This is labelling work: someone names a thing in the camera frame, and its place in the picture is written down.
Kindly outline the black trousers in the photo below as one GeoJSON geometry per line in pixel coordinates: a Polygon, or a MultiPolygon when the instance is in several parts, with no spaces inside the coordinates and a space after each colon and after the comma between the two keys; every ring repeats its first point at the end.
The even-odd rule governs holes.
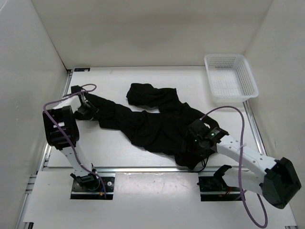
{"type": "Polygon", "coordinates": [[[154,88],[151,84],[132,83],[126,95],[134,106],[158,108],[158,113],[134,112],[113,101],[86,94],[86,99],[98,109],[94,120],[101,128],[120,130],[137,147],[151,153],[173,156],[176,164],[194,169],[214,153],[197,147],[186,137],[188,125],[204,114],[182,103],[175,88],[154,88]]]}

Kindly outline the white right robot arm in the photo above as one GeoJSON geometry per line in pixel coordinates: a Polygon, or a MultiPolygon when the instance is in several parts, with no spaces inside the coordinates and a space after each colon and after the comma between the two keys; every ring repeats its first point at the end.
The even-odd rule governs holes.
{"type": "Polygon", "coordinates": [[[263,196],[272,206],[283,209],[302,187],[290,160],[261,155],[241,145],[218,126],[212,127],[197,119],[188,126],[187,137],[195,146],[193,155],[204,158],[205,153],[219,153],[241,163],[242,169],[221,166],[213,175],[214,190],[241,186],[243,190],[263,196]]]}

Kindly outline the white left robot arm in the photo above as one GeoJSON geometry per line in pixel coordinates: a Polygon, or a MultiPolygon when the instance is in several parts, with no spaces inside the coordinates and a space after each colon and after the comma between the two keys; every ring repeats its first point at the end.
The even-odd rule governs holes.
{"type": "Polygon", "coordinates": [[[73,168],[71,177],[89,191],[100,189],[102,182],[78,144],[80,132],[76,118],[92,120],[97,112],[98,108],[79,96],[48,102],[42,112],[47,143],[67,158],[73,168]]]}

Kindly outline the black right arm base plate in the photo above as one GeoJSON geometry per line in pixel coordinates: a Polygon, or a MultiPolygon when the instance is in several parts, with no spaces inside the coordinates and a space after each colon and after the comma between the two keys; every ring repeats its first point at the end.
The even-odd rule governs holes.
{"type": "Polygon", "coordinates": [[[241,201],[240,189],[229,187],[213,176],[198,177],[202,202],[241,201]]]}

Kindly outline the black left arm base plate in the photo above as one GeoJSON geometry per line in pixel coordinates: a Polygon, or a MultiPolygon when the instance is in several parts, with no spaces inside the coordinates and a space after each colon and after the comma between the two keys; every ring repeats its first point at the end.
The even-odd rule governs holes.
{"type": "Polygon", "coordinates": [[[73,173],[70,199],[74,200],[113,200],[115,177],[102,177],[103,183],[92,174],[77,177],[73,173]]]}

